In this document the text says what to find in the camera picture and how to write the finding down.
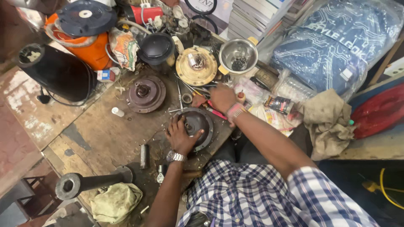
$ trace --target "steel bowl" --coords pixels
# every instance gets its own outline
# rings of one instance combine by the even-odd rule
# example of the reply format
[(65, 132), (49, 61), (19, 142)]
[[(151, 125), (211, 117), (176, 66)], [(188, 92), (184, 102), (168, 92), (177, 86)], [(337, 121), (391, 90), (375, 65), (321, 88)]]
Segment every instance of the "steel bowl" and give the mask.
[(246, 39), (234, 39), (223, 44), (219, 52), (220, 64), (229, 72), (243, 74), (253, 69), (258, 61), (258, 50)]

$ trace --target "man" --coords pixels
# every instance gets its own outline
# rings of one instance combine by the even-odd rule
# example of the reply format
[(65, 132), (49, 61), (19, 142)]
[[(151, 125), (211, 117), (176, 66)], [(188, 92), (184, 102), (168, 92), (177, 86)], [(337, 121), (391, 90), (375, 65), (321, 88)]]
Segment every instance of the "man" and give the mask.
[[(178, 226), (378, 226), (289, 138), (237, 104), (232, 89), (218, 85), (211, 91), (211, 101), (255, 145), (261, 161), (270, 165), (259, 160), (251, 163), (255, 162), (251, 158), (245, 162), (240, 158), (242, 164), (235, 164), (232, 158), (213, 157), (205, 175), (188, 190), (188, 210)], [(191, 151), (203, 133), (189, 137), (183, 121), (174, 116), (166, 132), (171, 148), (179, 154), (177, 160)], [(244, 156), (248, 160), (254, 153)], [(182, 161), (171, 162), (146, 226), (175, 226), (183, 166)]]

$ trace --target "hand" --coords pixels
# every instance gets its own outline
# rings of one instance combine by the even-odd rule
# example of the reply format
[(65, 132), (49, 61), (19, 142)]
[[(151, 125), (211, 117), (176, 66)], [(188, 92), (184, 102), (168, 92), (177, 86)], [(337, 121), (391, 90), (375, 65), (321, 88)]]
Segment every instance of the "hand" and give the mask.
[(170, 118), (168, 130), (165, 131), (165, 134), (168, 141), (170, 141), (171, 148), (175, 152), (187, 156), (196, 141), (204, 133), (204, 130), (201, 129), (193, 137), (190, 137), (185, 131), (185, 116), (182, 116), (180, 120), (178, 120), (178, 117), (179, 115), (175, 114)]
[(210, 90), (210, 100), (213, 107), (224, 114), (237, 102), (234, 90), (223, 84)]

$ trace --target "wristwatch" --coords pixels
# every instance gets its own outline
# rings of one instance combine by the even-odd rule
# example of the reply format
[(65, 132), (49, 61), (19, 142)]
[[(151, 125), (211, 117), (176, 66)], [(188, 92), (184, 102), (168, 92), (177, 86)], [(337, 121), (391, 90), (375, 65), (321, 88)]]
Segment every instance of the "wristwatch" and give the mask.
[(176, 153), (173, 150), (170, 150), (167, 154), (167, 161), (172, 162), (172, 161), (181, 161), (183, 163), (186, 163), (188, 158), (182, 154)]

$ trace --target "checkered shirt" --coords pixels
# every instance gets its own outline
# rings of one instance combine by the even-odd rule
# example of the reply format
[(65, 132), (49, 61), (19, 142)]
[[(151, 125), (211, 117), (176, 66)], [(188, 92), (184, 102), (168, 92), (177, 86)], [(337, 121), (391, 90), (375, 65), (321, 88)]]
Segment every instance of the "checkered shirt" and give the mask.
[(213, 160), (204, 170), (188, 190), (179, 227), (194, 212), (215, 218), (215, 226), (378, 226), (316, 168), (294, 171), (287, 183), (271, 165)]

